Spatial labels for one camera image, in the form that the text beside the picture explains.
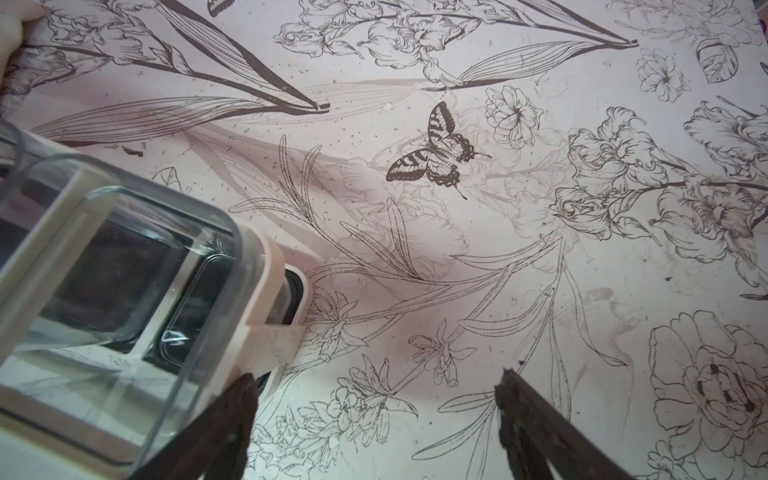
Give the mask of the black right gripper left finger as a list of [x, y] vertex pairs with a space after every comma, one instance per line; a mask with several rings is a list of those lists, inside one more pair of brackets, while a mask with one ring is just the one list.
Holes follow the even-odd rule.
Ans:
[[257, 409], [257, 382], [246, 373], [131, 477], [241, 479]]

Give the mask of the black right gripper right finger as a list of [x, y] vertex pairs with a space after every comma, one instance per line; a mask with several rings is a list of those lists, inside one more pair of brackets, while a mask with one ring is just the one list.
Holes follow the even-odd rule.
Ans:
[[515, 479], [632, 479], [514, 370], [503, 373], [495, 401]]

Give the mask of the clear left plastic cup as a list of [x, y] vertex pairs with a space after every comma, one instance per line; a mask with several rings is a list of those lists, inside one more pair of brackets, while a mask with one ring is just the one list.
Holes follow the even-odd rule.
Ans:
[[1, 120], [1, 181], [12, 174], [26, 155], [24, 135], [12, 123]]

